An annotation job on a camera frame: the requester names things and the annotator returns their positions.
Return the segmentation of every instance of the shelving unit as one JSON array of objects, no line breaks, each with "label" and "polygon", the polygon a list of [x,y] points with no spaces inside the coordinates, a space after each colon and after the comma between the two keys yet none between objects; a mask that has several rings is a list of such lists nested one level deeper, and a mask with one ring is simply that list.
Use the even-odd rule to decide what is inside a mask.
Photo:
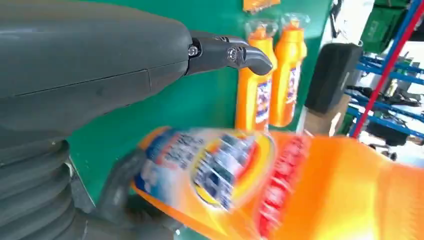
[{"label": "shelving unit", "polygon": [[414,30],[414,27],[416,26],[421,15],[423,14],[423,11],[424,11],[424,3],[422,0],[413,0],[411,2],[409,6],[409,10],[396,34],[396,37],[394,38],[393,44],[388,52],[388,55],[386,56],[384,60],[378,59],[378,58],[372,58],[369,56],[362,56],[359,59],[359,63],[356,66],[358,70],[362,70],[366,73],[374,73],[374,74],[381,75],[381,78],[378,82],[377,87],[373,90],[370,99],[358,94],[353,94],[351,92],[347,92],[347,91],[345,92],[346,94],[350,95],[352,98],[357,100],[357,102],[352,102],[353,104],[365,107],[365,111],[363,113],[361,113],[357,108],[352,106],[349,106],[347,109],[347,112],[349,114],[356,116],[358,119],[356,124],[354,124],[351,132],[349,133],[349,135],[352,138],[357,138],[359,136],[366,120],[376,122],[383,126],[395,129],[399,132],[403,132],[409,135],[414,135],[420,138],[424,138],[424,133],[412,130],[404,124],[400,125],[387,119],[369,115],[370,111],[373,108],[379,108],[379,109],[389,110],[397,114],[405,115],[412,119],[415,119],[424,123],[424,116],[422,115],[411,113],[411,112],[390,106],[385,103],[376,102],[377,97],[379,96],[379,93],[381,91],[381,88],[383,87],[388,77],[392,79],[397,79],[400,81],[406,81],[410,83],[424,85],[423,79],[405,75],[398,72],[398,70],[403,70],[410,73],[413,72],[417,74],[424,74],[424,69],[397,62],[399,53],[401,52],[406,41],[410,38]]}]

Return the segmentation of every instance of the green wall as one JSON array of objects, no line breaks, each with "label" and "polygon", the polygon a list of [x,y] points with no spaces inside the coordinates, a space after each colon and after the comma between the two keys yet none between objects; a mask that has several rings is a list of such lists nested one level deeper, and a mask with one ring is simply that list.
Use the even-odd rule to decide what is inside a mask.
[{"label": "green wall", "polygon": [[[286,128],[294,130],[314,72],[331,0],[281,1],[281,4],[258,15],[276,18],[286,12],[299,12],[308,14],[311,18],[305,31],[308,56],[302,65],[295,118]],[[251,17],[242,11],[242,0],[93,2],[128,6],[173,18],[191,30],[240,37],[245,36],[244,22]],[[99,117],[76,131],[69,138],[71,157],[94,201],[99,197],[112,164],[133,149],[152,129],[164,125],[232,128],[236,110],[237,77],[237,71],[231,68],[183,77],[159,94]]]}]

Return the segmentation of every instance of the orange package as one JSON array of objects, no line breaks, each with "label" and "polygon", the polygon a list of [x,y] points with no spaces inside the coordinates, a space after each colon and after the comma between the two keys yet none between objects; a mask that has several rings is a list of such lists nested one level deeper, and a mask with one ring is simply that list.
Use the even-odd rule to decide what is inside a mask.
[{"label": "orange package", "polygon": [[243,0],[243,11],[256,13],[279,3],[280,0]]},{"label": "orange package", "polygon": [[424,170],[344,137],[163,127],[133,189],[212,240],[424,239]]}]

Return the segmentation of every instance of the orange cleaning bottle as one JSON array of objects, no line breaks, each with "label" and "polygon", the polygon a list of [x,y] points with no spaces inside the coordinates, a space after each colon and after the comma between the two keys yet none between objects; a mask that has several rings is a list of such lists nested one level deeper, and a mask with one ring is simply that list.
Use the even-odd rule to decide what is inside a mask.
[{"label": "orange cleaning bottle", "polygon": [[307,15],[287,13],[280,40],[275,47],[278,68],[273,74],[269,124],[285,127],[293,119],[301,63],[307,55],[304,29],[309,22]]},{"label": "orange cleaning bottle", "polygon": [[246,24],[248,43],[260,49],[270,59],[273,68],[264,76],[250,69],[239,71],[235,128],[240,130],[268,130],[272,76],[277,69],[277,58],[273,51],[273,37],[277,23],[271,20],[251,20]]},{"label": "orange cleaning bottle", "polygon": [[159,128],[133,189],[211,240],[423,240],[424,169],[346,137]]}]

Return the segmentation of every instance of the robotic arm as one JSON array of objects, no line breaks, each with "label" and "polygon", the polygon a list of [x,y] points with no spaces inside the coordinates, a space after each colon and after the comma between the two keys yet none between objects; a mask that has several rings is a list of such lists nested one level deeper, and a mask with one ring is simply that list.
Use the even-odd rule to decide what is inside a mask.
[{"label": "robotic arm", "polygon": [[165,239],[161,226],[124,224],[144,153],[116,163],[97,210],[84,214],[73,204],[65,138],[185,75],[272,68],[240,38],[190,33],[178,21],[108,4],[2,2],[0,23],[2,240]]}]

